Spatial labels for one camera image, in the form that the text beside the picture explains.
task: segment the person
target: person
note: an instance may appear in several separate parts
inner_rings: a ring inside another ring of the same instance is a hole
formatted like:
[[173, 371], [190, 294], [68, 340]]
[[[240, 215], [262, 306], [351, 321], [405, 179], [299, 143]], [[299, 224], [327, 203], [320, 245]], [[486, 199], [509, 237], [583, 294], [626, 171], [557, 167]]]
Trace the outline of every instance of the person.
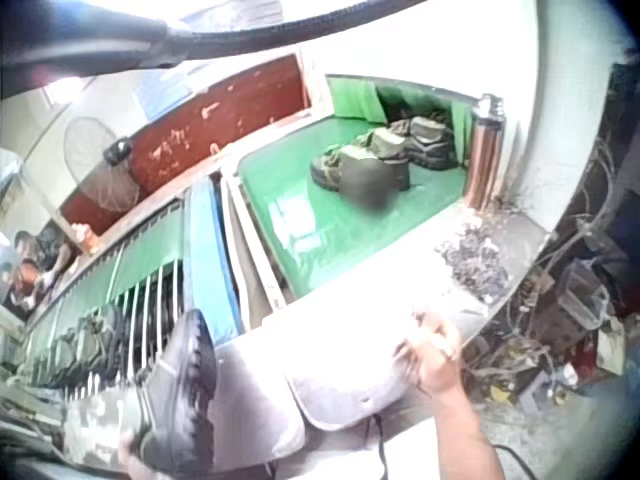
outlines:
[[64, 233], [54, 226], [45, 227], [37, 237], [19, 231], [14, 238], [14, 248], [20, 265], [8, 281], [9, 298], [15, 306], [30, 312], [76, 255]]
[[[398, 346], [407, 380], [431, 398], [436, 422], [441, 478], [504, 480], [500, 460], [462, 385], [462, 342], [458, 329], [434, 314], [418, 315], [418, 326]], [[123, 436], [118, 456], [133, 480], [167, 480], [132, 453], [133, 434]]]

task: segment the human hand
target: human hand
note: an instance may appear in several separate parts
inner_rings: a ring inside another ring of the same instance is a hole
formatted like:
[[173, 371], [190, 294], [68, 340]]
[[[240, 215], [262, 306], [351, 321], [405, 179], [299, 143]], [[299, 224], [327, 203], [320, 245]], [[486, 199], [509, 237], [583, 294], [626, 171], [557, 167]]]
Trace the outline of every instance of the human hand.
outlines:
[[132, 452], [133, 439], [133, 433], [127, 432], [122, 435], [118, 446], [118, 460], [129, 478], [131, 480], [172, 480], [170, 476], [149, 468]]
[[396, 348], [406, 361], [407, 380], [436, 405], [463, 392], [460, 375], [461, 339], [451, 322], [433, 313], [414, 314], [417, 324]]
[[44, 272], [36, 280], [35, 288], [40, 292], [47, 292], [55, 283], [57, 278], [56, 272], [53, 270]]

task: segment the black shoe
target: black shoe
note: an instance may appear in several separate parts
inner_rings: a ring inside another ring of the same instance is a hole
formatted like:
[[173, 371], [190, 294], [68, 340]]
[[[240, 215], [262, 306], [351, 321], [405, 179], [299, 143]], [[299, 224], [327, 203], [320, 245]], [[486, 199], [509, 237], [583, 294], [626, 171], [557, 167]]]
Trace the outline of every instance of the black shoe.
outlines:
[[391, 136], [402, 138], [396, 141], [398, 155], [429, 170], [449, 170], [458, 162], [455, 158], [453, 135], [444, 124], [425, 117], [394, 122], [388, 129]]
[[207, 419], [216, 387], [216, 359], [198, 310], [182, 316], [141, 388], [149, 426], [136, 444], [151, 468], [193, 478], [211, 471], [213, 425]]

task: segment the green panel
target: green panel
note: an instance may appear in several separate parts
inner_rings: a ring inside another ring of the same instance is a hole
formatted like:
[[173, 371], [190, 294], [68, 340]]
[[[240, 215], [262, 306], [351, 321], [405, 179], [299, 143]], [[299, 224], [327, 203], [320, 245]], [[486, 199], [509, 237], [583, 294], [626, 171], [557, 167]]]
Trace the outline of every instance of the green panel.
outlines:
[[361, 118], [374, 123], [387, 123], [372, 81], [327, 77], [336, 117]]
[[122, 253], [111, 298], [144, 280], [161, 265], [182, 258], [183, 215], [182, 209], [169, 212], [128, 245]]
[[104, 263], [91, 269], [71, 288], [60, 310], [56, 337], [69, 328], [76, 328], [80, 318], [106, 303], [116, 257], [117, 255], [113, 255]]
[[372, 125], [329, 118], [245, 158], [239, 172], [262, 232], [289, 285], [303, 296], [397, 240], [461, 197], [462, 169], [411, 165], [412, 187], [383, 216], [372, 217], [315, 185], [309, 162]]
[[54, 326], [57, 309], [57, 305], [49, 308], [31, 332], [31, 351], [29, 352], [28, 360], [36, 358], [48, 348], [49, 337], [51, 336], [51, 329]]

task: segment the wires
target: wires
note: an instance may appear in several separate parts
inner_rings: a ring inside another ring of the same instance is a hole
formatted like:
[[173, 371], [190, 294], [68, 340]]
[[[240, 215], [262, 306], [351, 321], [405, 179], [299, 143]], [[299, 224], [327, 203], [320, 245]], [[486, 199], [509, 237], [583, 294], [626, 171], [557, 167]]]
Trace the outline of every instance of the wires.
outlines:
[[516, 462], [518, 462], [518, 465], [520, 465], [520, 468], [522, 468], [522, 471], [529, 478], [529, 480], [538, 480], [538, 478], [536, 477], [535, 473], [533, 473], [533, 470], [531, 470], [531, 467], [529, 467], [529, 465], [527, 465], [527, 462], [525, 462], [522, 459], [522, 457], [515, 452], [515, 450], [513, 448], [507, 447], [506, 445], [500, 445], [500, 444], [494, 444], [493, 448], [495, 448], [496, 450], [503, 450], [503, 451], [507, 452], [508, 454], [510, 454], [513, 457], [513, 459]]

